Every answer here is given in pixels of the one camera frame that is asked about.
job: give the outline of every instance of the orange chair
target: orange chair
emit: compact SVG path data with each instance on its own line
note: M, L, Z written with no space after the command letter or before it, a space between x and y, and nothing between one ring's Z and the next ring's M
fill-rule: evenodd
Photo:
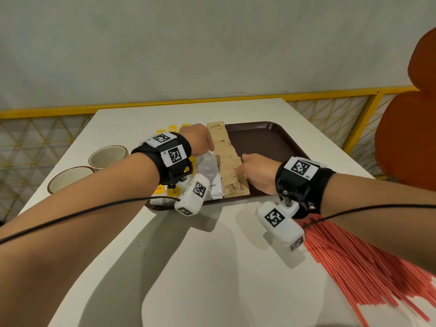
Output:
M436 28L418 42L408 67L419 92L393 98L375 133L375 159L388 176L436 191Z

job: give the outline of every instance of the wrist strap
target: wrist strap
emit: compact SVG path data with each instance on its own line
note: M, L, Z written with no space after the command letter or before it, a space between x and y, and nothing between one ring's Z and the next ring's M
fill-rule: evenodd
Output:
M309 213L320 214L325 187L335 173L324 164L291 157L277 170L275 188L281 200L299 203L300 208L293 218L303 219Z
M157 134L132 150L132 154L143 153L153 161L162 185L175 185L184 176L192 174L192 162L188 159L191 152L188 140L174 132Z

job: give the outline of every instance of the black wrist strap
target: black wrist strap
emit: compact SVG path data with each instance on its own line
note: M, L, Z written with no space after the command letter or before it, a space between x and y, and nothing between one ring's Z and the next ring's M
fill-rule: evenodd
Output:
M294 219L303 219L309 213L320 214L321 201L324 194L325 187L331 176L336 172L321 167L315 162L304 159L301 161L301 173L295 169L294 172L285 168L288 161L282 163L275 175L275 187L281 200L296 201L300 205L300 209L293 216ZM305 164L310 164L318 168L316 173L310 177L310 180L304 177L304 170L302 167Z
M169 140L161 144L157 148L151 147L146 142L144 142L142 145L132 150L132 154L143 153L153 161L153 163L157 167L157 170L159 171L159 175L161 177L160 184L162 185L175 185L184 176L192 174L192 162L189 160L189 157L192 153L191 145L189 144L188 140L181 134L174 132L170 133L174 134L177 138ZM161 153L166 150L176 148L180 144L182 145L187 158L182 159L175 164L167 167L162 160Z

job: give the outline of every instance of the hand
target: hand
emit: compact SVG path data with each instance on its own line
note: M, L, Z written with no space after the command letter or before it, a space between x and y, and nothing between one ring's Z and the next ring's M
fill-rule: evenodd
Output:
M207 153L208 150L215 150L211 134L207 127L202 124L182 126L179 134L182 134L191 145L191 156L200 156Z
M236 169L236 175L245 174L250 183L269 195L276 195L275 175L280 162L259 154L243 154L243 164Z

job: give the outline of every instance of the white plastic device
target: white plastic device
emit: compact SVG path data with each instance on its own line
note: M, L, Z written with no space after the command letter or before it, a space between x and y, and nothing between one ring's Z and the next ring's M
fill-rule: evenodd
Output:
M177 186L182 189L183 194L179 197L180 202L175 203L174 208L185 216L199 213L210 185L209 179L199 173L194 175L191 181L187 179L178 182Z
M296 201L291 201L290 207L269 201L257 208L256 217L268 231L294 251L305 240L304 230L292 219L299 208Z

